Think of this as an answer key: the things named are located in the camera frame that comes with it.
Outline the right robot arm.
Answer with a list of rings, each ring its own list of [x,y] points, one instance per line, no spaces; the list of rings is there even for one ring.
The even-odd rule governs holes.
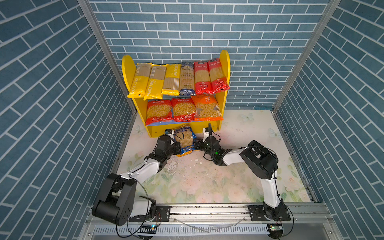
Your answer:
[[[218,166],[247,164],[253,174],[261,180],[265,218],[276,222],[291,219],[289,209],[278,192],[276,171],[279,160],[272,150],[257,141],[251,141],[246,147],[226,150],[215,137],[194,140],[194,148],[203,151],[205,156],[209,156],[207,160]]]

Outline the blue orange shell pasta bag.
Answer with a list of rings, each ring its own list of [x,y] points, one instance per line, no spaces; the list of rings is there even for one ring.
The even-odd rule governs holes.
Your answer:
[[[178,157],[191,154],[194,150],[194,140],[197,138],[189,124],[173,130],[174,140],[181,145],[181,153]]]

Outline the blue spaghetti bag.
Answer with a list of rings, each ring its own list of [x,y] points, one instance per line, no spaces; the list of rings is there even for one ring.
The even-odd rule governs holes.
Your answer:
[[[181,96],[194,96],[195,92],[195,76],[194,63],[182,62],[179,92]]]

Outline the orange macaroni bag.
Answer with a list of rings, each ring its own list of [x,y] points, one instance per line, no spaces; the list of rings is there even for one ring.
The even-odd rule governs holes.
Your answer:
[[[192,96],[196,106],[195,121],[222,121],[220,106],[214,95]]]

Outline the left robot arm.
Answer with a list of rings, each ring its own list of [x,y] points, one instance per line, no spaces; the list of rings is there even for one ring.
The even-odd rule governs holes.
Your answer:
[[[148,194],[136,197],[137,185],[160,172],[173,155],[181,153],[181,144],[162,135],[142,165],[121,175],[109,174],[93,204],[92,215],[122,226],[128,221],[149,221],[156,215],[156,201]]]

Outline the yellow spaghetti bag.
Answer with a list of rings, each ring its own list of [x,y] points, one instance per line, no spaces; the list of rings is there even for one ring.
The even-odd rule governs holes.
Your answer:
[[[147,89],[152,63],[141,63],[137,65],[128,98],[143,98]]]
[[[167,65],[162,95],[178,96],[180,94],[181,64]]]
[[[162,89],[164,85],[166,65],[153,65],[148,81],[148,86],[144,96],[144,100],[162,100]]]

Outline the red macaroni bag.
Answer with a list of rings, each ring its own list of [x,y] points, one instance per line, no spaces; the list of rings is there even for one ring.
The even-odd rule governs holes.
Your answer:
[[[196,106],[191,98],[172,99],[173,118],[175,122],[193,122],[196,115]]]
[[[169,122],[173,119],[171,100],[157,100],[148,102],[146,126]]]

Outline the red spaghetti bag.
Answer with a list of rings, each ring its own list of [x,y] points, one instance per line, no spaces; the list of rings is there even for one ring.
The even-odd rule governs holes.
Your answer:
[[[230,89],[219,59],[210,60],[208,62],[208,69],[214,94]]]
[[[201,62],[201,61],[194,62],[194,76],[195,76],[195,92],[197,95],[213,94],[207,62]]]

